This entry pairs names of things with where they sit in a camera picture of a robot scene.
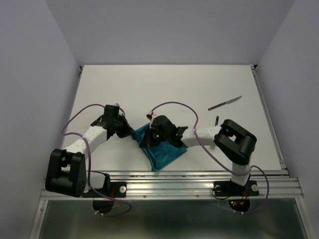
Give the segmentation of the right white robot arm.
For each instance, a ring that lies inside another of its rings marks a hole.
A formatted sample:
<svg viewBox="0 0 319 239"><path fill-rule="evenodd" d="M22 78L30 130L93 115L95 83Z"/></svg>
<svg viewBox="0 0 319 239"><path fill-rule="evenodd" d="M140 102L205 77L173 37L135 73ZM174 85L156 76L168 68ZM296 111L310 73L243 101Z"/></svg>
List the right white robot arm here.
<svg viewBox="0 0 319 239"><path fill-rule="evenodd" d="M167 142L175 148L195 146L218 147L232 162L229 188L234 194L241 194L247 189L250 177L250 160L257 138L236 122L226 119L220 126L193 129L187 126L175 126L164 115L148 115L150 124L140 148L152 148Z"/></svg>

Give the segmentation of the metal fork black handle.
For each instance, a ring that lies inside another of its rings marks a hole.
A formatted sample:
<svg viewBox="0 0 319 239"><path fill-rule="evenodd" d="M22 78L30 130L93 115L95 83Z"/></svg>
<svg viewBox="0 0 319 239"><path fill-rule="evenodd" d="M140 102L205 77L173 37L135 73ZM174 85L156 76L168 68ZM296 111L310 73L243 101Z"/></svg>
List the metal fork black handle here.
<svg viewBox="0 0 319 239"><path fill-rule="evenodd" d="M219 116L216 116L215 125L214 126L218 126L218 123L219 123Z"/></svg>

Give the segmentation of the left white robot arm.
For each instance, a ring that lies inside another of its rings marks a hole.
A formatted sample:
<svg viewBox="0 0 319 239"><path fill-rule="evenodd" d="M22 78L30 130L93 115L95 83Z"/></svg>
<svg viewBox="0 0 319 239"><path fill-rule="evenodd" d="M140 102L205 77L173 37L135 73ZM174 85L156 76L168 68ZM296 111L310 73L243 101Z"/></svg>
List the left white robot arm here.
<svg viewBox="0 0 319 239"><path fill-rule="evenodd" d="M103 114L90 124L84 134L62 130L64 136L75 135L79 139L64 149L51 152L45 179L46 191L77 198L82 196L88 186L86 160L90 154L115 134L125 138L135 133L119 104L105 105L103 109Z"/></svg>

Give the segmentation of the teal cloth napkin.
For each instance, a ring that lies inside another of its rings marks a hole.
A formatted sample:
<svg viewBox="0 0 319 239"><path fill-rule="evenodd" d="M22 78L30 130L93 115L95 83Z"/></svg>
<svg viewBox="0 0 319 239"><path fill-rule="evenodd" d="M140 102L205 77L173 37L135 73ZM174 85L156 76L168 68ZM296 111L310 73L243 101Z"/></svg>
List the teal cloth napkin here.
<svg viewBox="0 0 319 239"><path fill-rule="evenodd" d="M146 124L135 131L132 138L138 143L142 142L144 137L145 129L149 126ZM151 164L152 172L160 171L170 163L174 162L180 156L187 152L186 148L176 148L170 145L168 142L162 142L157 147L152 148L140 148L145 156L148 158Z"/></svg>

